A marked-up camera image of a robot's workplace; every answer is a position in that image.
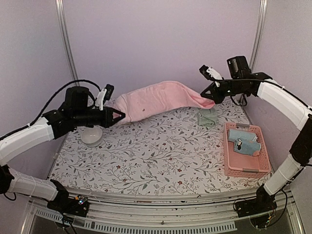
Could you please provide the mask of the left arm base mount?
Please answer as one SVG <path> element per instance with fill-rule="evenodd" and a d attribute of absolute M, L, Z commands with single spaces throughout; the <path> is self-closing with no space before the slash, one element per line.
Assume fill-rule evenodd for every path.
<path fill-rule="evenodd" d="M 90 203 L 88 197 L 77 195 L 69 197 L 67 193 L 57 194 L 54 200 L 48 201 L 47 208 L 59 212 L 60 214 L 86 217 Z"/>

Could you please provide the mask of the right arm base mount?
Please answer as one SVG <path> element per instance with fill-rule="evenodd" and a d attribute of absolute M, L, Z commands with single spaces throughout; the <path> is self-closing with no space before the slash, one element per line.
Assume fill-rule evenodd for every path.
<path fill-rule="evenodd" d="M 268 203 L 261 203 L 253 199 L 237 199 L 233 203 L 233 209 L 236 211 L 238 217 L 246 217 L 251 215 L 257 215 L 264 212 L 273 211 L 277 208 L 275 201 Z"/>

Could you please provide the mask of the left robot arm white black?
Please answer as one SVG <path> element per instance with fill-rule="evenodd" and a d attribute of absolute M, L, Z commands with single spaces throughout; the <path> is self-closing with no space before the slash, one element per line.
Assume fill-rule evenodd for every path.
<path fill-rule="evenodd" d="M 105 107 L 114 87 L 110 84 L 94 97 L 87 87 L 70 87 L 57 110 L 40 114 L 34 122 L 0 139 L 0 192 L 18 193 L 52 201 L 61 211 L 69 211 L 73 204 L 63 185 L 55 180 L 43 180 L 22 174 L 8 166 L 21 153 L 47 141 L 58 139 L 77 127 L 101 126 L 109 128 L 125 118 L 125 114 Z"/>

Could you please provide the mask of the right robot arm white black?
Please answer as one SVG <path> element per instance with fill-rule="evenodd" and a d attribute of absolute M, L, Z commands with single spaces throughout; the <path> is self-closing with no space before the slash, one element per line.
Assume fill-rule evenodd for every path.
<path fill-rule="evenodd" d="M 294 179 L 309 164 L 312 157 L 312 108 L 296 95 L 277 83 L 264 72 L 252 72 L 244 56 L 227 59 L 230 79 L 223 78 L 214 68 L 202 65 L 199 72 L 212 83 L 202 91 L 201 96 L 222 103 L 225 97 L 239 94 L 255 96 L 276 109 L 276 114 L 283 117 L 281 123 L 271 119 L 266 123 L 279 133 L 292 130 L 287 141 L 290 149 L 288 156 L 275 170 L 271 178 L 256 191 L 252 202 L 255 212 L 261 213 L 271 204 L 277 192 Z"/>

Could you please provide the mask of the pink towel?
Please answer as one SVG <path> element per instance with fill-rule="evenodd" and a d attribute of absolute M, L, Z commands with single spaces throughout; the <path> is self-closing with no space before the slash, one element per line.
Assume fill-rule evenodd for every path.
<path fill-rule="evenodd" d="M 125 113 L 118 125 L 137 122 L 182 107 L 211 109 L 214 101 L 177 81 L 163 81 L 119 96 L 113 108 Z"/>

